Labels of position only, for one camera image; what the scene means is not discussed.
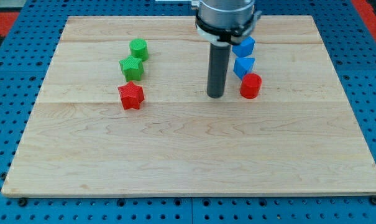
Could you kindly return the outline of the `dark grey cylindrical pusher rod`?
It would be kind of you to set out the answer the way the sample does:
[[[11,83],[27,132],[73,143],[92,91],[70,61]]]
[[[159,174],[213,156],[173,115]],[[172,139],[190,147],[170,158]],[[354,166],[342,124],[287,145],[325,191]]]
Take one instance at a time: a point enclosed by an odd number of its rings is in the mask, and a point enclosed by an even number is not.
[[[207,95],[220,98],[224,94],[231,46],[210,45]]]

